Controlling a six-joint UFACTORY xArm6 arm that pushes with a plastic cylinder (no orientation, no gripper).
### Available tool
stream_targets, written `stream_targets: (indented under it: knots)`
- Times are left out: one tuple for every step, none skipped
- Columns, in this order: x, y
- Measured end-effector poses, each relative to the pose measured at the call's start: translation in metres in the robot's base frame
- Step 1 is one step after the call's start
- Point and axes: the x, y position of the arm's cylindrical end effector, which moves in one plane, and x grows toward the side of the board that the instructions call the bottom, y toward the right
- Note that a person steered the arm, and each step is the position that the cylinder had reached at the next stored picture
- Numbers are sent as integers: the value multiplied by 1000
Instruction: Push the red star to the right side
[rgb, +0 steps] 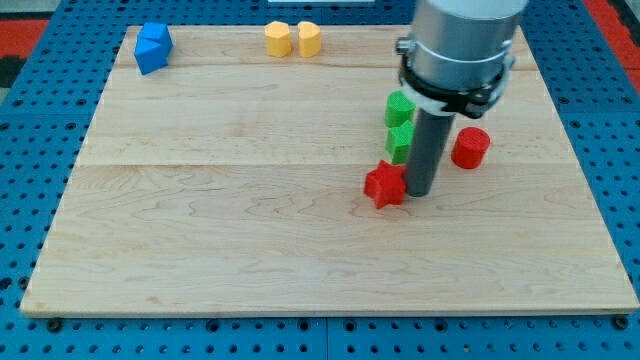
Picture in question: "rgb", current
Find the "black and white clamp mount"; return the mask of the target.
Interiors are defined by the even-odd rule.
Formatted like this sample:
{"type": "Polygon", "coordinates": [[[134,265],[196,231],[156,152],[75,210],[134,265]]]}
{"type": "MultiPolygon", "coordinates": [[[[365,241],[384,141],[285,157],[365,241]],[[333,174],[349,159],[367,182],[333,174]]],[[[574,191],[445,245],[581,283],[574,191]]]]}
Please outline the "black and white clamp mount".
{"type": "Polygon", "coordinates": [[[445,117],[482,117],[502,97],[515,57],[508,49],[477,60],[442,56],[419,41],[396,41],[401,56],[398,81],[402,93],[426,113],[445,117]]]}

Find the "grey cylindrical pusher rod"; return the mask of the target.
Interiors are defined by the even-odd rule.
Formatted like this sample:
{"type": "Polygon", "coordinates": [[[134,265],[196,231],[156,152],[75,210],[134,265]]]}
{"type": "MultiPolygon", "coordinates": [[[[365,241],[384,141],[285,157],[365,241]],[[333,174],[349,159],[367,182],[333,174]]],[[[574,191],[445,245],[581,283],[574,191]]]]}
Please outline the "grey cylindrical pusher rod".
{"type": "Polygon", "coordinates": [[[454,118],[454,114],[436,116],[422,109],[418,111],[404,173],[409,196],[429,194],[454,118]]]}

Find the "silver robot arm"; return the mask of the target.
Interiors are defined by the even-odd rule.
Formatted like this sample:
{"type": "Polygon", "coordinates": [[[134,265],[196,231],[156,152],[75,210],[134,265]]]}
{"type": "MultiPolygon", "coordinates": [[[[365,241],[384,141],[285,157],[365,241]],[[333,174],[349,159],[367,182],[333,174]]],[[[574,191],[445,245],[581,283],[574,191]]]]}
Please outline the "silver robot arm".
{"type": "Polygon", "coordinates": [[[482,117],[502,97],[527,0],[418,0],[409,34],[396,42],[398,80],[416,106],[406,193],[432,187],[456,115],[482,117]]]}

